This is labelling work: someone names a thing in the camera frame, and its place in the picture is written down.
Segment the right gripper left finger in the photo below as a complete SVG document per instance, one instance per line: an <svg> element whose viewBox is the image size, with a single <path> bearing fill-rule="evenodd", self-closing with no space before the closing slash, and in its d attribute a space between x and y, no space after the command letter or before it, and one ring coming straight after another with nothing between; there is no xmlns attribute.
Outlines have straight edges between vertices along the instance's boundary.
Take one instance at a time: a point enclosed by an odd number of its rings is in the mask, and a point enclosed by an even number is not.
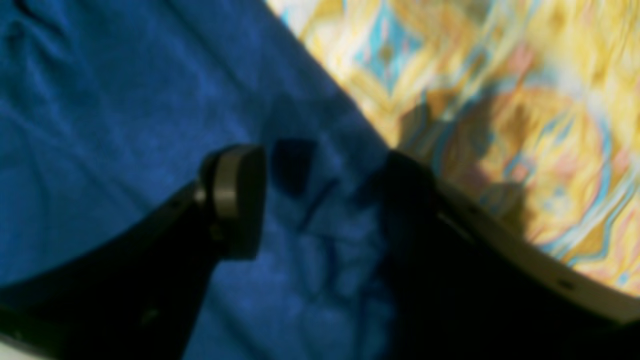
<svg viewBox="0 0 640 360"><path fill-rule="evenodd" d="M1 288L3 360L180 360L215 267L258 254L266 152L210 153L195 180L98 248Z"/></svg>

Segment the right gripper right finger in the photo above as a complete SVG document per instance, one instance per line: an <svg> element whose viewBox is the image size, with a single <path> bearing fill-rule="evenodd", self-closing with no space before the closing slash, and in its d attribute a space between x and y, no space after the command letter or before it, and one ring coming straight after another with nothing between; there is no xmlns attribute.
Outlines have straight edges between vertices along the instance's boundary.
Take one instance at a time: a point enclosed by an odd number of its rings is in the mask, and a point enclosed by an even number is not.
<svg viewBox="0 0 640 360"><path fill-rule="evenodd" d="M416 360L637 360L639 300L503 227L404 153L381 172Z"/></svg>

